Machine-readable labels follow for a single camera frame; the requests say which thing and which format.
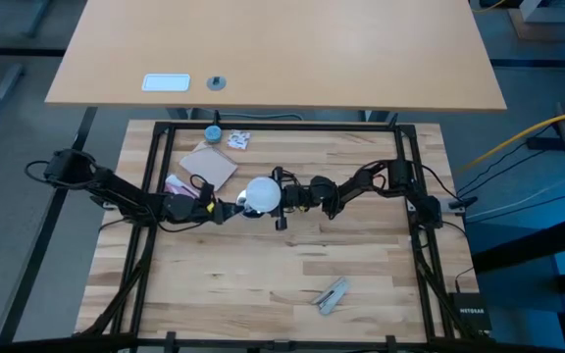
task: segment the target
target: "sticker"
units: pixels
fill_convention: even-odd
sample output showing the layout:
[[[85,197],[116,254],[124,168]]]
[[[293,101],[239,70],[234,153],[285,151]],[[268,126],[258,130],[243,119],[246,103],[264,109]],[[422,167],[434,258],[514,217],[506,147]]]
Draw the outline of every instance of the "sticker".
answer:
[[[245,150],[250,140],[250,132],[233,130],[228,136],[228,147]]]
[[[188,74],[147,74],[142,89],[144,92],[186,92],[190,83]]]

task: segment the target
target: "white label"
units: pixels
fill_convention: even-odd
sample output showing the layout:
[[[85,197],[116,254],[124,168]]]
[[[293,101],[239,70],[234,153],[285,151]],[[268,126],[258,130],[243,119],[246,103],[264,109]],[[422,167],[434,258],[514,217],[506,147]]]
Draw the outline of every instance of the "white label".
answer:
[[[190,83],[188,74],[148,74],[143,80],[143,91],[186,92]]]

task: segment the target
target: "white ball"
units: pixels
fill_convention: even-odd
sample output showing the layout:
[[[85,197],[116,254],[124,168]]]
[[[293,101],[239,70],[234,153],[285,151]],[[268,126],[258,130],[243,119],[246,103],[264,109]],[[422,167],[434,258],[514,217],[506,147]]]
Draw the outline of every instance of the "white ball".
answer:
[[[254,211],[270,212],[281,202],[281,189],[269,177],[255,177],[248,182],[245,193],[245,203]]]

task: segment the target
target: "wire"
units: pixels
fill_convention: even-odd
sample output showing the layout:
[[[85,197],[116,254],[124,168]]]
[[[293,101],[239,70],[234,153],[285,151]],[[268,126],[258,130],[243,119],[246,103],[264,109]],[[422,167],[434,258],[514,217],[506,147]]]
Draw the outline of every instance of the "wire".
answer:
[[[495,7],[498,7],[498,6],[502,5],[505,1],[507,1],[507,0],[500,0],[500,1],[498,1],[497,3],[495,3],[495,4],[493,4],[493,5],[489,6],[489,7],[487,7],[487,8],[485,8],[485,9],[482,9],[482,10],[472,10],[472,12],[473,12],[473,13],[477,13],[477,14],[484,13],[484,12],[487,12],[487,11],[489,11],[489,10],[495,8]]]
[[[161,225],[160,223],[157,223],[158,227],[166,232],[181,232],[181,231],[185,231],[185,230],[189,230],[189,229],[193,229],[195,227],[200,227],[202,225],[204,225],[204,222],[199,223],[197,225],[194,226],[190,226],[190,227],[184,227],[184,228],[180,228],[180,229],[167,229],[165,227],[163,227],[163,225]]]
[[[488,152],[486,152],[485,154],[483,154],[481,157],[475,159],[474,161],[468,163],[467,165],[465,165],[464,167],[462,167],[457,174],[463,173],[469,169],[471,169],[472,167],[474,167],[475,165],[479,164],[482,160],[488,158],[489,156],[493,155],[494,153],[500,151],[501,149],[507,147],[509,144],[515,142],[516,140],[518,140],[519,138],[541,128],[544,126],[549,126],[551,124],[557,123],[557,122],[561,122],[565,120],[565,114],[545,120],[543,122],[537,123],[534,126],[531,126],[525,130],[523,130],[522,132],[517,133],[516,135],[514,135],[513,137],[511,137],[510,139],[502,142],[501,144],[499,144],[498,146],[490,149]]]
[[[471,272],[472,270],[474,270],[475,267],[471,267],[470,269],[462,272],[461,274],[457,275],[457,277],[455,277],[455,289],[457,289],[457,293],[461,293],[461,288],[459,288],[459,277],[461,277],[461,275],[465,275],[469,272]]]
[[[387,178],[384,175],[374,176],[374,178],[379,178],[379,177],[383,179],[383,183],[381,184],[381,189],[385,189],[385,185],[387,184]]]
[[[30,179],[34,180],[34,181],[38,181],[38,182],[42,182],[45,184],[49,184],[49,182],[47,182],[47,180],[45,180],[44,178],[40,178],[38,176],[33,175],[32,173],[29,172],[29,168],[31,166],[37,165],[37,164],[44,164],[44,165],[48,165],[49,162],[47,161],[33,161],[33,162],[29,162],[26,164],[26,167],[24,168],[24,173],[26,174],[27,177],[29,177]]]
[[[377,349],[363,349],[363,350],[357,350],[357,351],[349,351],[349,352],[343,352],[343,353],[369,353],[369,352],[384,352],[384,351],[380,351]]]
[[[511,166],[505,168],[504,170],[502,170],[502,171],[496,173],[495,175],[488,177],[487,179],[485,179],[485,180],[484,180],[482,183],[480,183],[479,185],[477,185],[477,186],[471,188],[470,190],[468,190],[468,191],[462,193],[462,194],[461,194],[461,197],[466,196],[467,194],[471,193],[472,191],[475,191],[475,190],[479,189],[481,186],[487,184],[487,183],[490,182],[492,179],[494,179],[494,178],[496,178],[496,177],[502,175],[502,174],[505,173],[505,172],[508,172],[508,171],[514,169],[515,167],[520,166],[521,164],[523,164],[523,163],[529,161],[529,160],[532,159],[532,158],[535,158],[535,157],[539,156],[540,154],[542,154],[542,153],[544,153],[544,152],[546,152],[546,150],[539,151],[539,152],[534,153],[534,154],[532,154],[532,155],[530,155],[530,156],[528,156],[528,157],[526,157],[526,158],[521,159],[520,161],[518,161],[518,162],[514,163],[513,165],[511,165]]]
[[[540,131],[540,132],[536,133],[535,135],[533,135],[533,137],[538,137],[538,136],[540,136],[540,135],[543,134],[546,130],[548,130],[550,127],[551,127],[551,126],[545,127],[542,131]],[[511,152],[509,152],[509,153],[503,155],[502,157],[500,157],[500,159],[499,159],[498,161],[496,161],[496,162],[490,164],[490,165],[488,166],[488,168],[487,168],[484,172],[479,173],[479,174],[477,175],[477,177],[475,177],[475,178],[472,179],[470,182],[468,182],[465,186],[463,186],[462,188],[460,188],[459,190],[457,190],[457,195],[459,195],[459,194],[461,193],[461,191],[463,191],[463,189],[465,189],[465,188],[467,188],[468,186],[470,186],[470,185],[472,185],[473,183],[475,183],[475,181],[477,181],[477,180],[479,179],[479,177],[482,177],[482,176],[484,176],[485,174],[487,174],[487,173],[491,170],[492,167],[497,166],[497,165],[498,165],[500,162],[502,162],[505,158],[511,156],[512,154],[514,154],[516,151],[518,151],[522,146],[524,146],[524,145],[526,145],[526,144],[527,144],[527,141],[525,141],[525,142],[519,144],[519,145],[516,146],[516,148],[514,148]]]
[[[102,225],[97,231],[102,231],[102,230],[104,230],[104,228],[106,228],[106,227],[109,227],[109,226],[112,226],[112,225],[116,225],[117,223],[121,223],[121,222],[125,222],[125,221],[129,221],[129,218],[128,218],[128,217],[123,217],[123,218],[120,219],[120,220],[116,220],[116,221],[109,222],[109,223],[107,223],[107,224],[105,224],[105,225]]]
[[[460,227],[460,226],[454,224],[453,222],[449,222],[449,221],[443,221],[443,222],[444,222],[445,224],[449,225],[449,226],[452,226],[452,227],[455,227],[455,228],[459,229],[459,230],[463,233],[463,236],[465,236],[466,239],[468,238],[468,234],[466,234],[466,230],[464,230],[462,227]]]
[[[210,109],[202,109],[203,111],[213,113],[215,111]],[[240,117],[240,118],[247,118],[247,119],[259,119],[259,120],[269,120],[269,119],[278,119],[278,118],[296,118],[299,121],[304,121],[299,114],[288,113],[288,114],[241,114],[241,113],[220,113],[221,117]]]
[[[196,178],[196,177],[197,177],[198,179],[200,179],[200,182],[202,183],[202,185],[205,184],[205,183],[208,183],[208,181],[206,181],[206,179],[204,178],[204,176],[201,176],[201,175],[191,175],[191,176],[188,178],[188,182],[191,183],[191,186],[193,186],[195,189],[201,191],[201,190],[202,190],[202,186],[197,186],[197,185],[195,184],[195,182],[193,182],[193,179]]]
[[[551,198],[550,200],[542,201],[542,202],[539,202],[539,203],[537,203],[537,204],[533,204],[533,205],[521,207],[521,208],[519,208],[519,209],[515,209],[515,210],[512,210],[512,211],[507,211],[507,212],[501,213],[501,214],[499,214],[499,215],[490,216],[490,217],[484,218],[484,219],[482,219],[482,220],[476,220],[476,221],[473,221],[473,222],[468,222],[468,225],[473,225],[473,224],[477,224],[477,223],[480,223],[480,222],[483,222],[483,221],[495,219],[495,218],[498,218],[498,217],[511,215],[511,214],[513,214],[513,213],[516,213],[516,212],[528,210],[528,209],[530,209],[530,208],[534,208],[534,207],[537,207],[537,206],[545,205],[545,204],[548,204],[548,203],[551,203],[551,202],[554,202],[554,201],[557,201],[557,200],[562,200],[562,199],[565,199],[565,195],[563,195],[563,196],[558,196],[558,197],[555,197],[555,198]]]
[[[545,193],[546,191],[548,191],[548,190],[550,190],[550,189],[553,189],[553,188],[555,188],[555,187],[557,187],[557,186],[559,186],[559,185],[561,185],[561,184],[563,184],[563,183],[565,183],[565,179],[560,180],[560,181],[557,181],[557,182],[554,183],[553,185],[548,186],[548,187],[545,187],[544,189],[542,189],[542,190],[536,192],[535,194],[533,194],[533,195],[531,195],[531,196],[529,196],[529,197],[526,197],[526,198],[524,198],[524,199],[522,199],[522,200],[520,200],[520,201],[516,201],[516,202],[510,203],[509,205],[505,205],[505,206],[501,206],[501,207],[496,207],[496,208],[491,209],[491,210],[483,211],[483,212],[480,212],[480,213],[478,213],[478,214],[474,214],[474,215],[472,215],[472,216],[468,216],[468,217],[466,217],[466,220],[470,220],[470,219],[476,218],[476,217],[478,217],[478,216],[490,214],[490,213],[493,213],[493,212],[496,212],[496,211],[508,209],[508,208],[510,208],[510,207],[518,206],[518,205],[523,204],[523,203],[525,203],[525,202],[527,202],[527,201],[529,201],[529,200],[531,200],[531,199],[537,197],[538,195],[541,195],[541,194]]]
[[[281,181],[293,181],[293,184],[298,185],[298,186],[300,185],[300,181],[298,180],[298,178],[295,176],[294,173],[292,173],[290,171],[282,170],[282,176],[288,177],[289,179],[287,179],[287,180],[282,179]]]
[[[441,182],[441,179],[439,178],[439,176],[437,176],[437,174],[429,167],[425,166],[425,165],[420,165],[422,168],[424,168],[425,170],[429,171],[433,177],[436,178],[437,182],[439,182],[439,186],[441,186],[441,188],[446,191],[448,193],[448,195],[454,197],[455,200],[458,201],[462,201],[461,198],[457,197],[457,195],[455,195],[454,193],[452,193],[450,190],[448,190],[448,188],[443,184],[443,182]]]

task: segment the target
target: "light wood desk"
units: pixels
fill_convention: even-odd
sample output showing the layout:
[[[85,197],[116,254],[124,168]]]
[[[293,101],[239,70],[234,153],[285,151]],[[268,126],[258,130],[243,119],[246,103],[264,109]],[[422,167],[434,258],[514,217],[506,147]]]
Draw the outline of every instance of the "light wood desk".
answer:
[[[135,185],[142,180],[154,123],[131,121],[128,126],[117,174]],[[423,163],[452,188],[439,125],[416,127]],[[177,131],[170,173],[188,179],[179,160],[202,137],[202,130]],[[303,183],[315,175],[343,183],[368,162],[395,158],[393,134],[375,131],[254,130],[247,151],[230,150],[224,143],[220,148],[238,163],[217,192],[225,201],[275,166],[296,173]],[[432,176],[425,180],[430,194],[447,196]],[[104,223],[120,217],[107,212]],[[444,219],[463,226],[455,216]],[[117,224],[100,233],[77,329],[87,328],[117,292],[130,229]],[[437,245],[450,289],[455,276],[472,267],[468,242],[446,226],[437,230]],[[350,289],[324,317],[309,302],[340,276],[346,276]],[[474,273],[463,275],[460,286],[478,291]],[[436,332],[442,335],[437,301],[430,296]],[[129,327],[132,297],[124,328]],[[221,226],[159,232],[143,308],[139,336],[147,338],[164,338],[172,330],[178,339],[381,342],[393,334],[398,342],[426,341],[404,200],[374,193],[347,204],[333,221],[319,209],[289,214],[285,231],[275,231],[269,216],[235,216]]]
[[[186,92],[143,92],[147,74]],[[206,81],[224,76],[226,88]],[[464,0],[88,0],[46,101],[506,109]]]

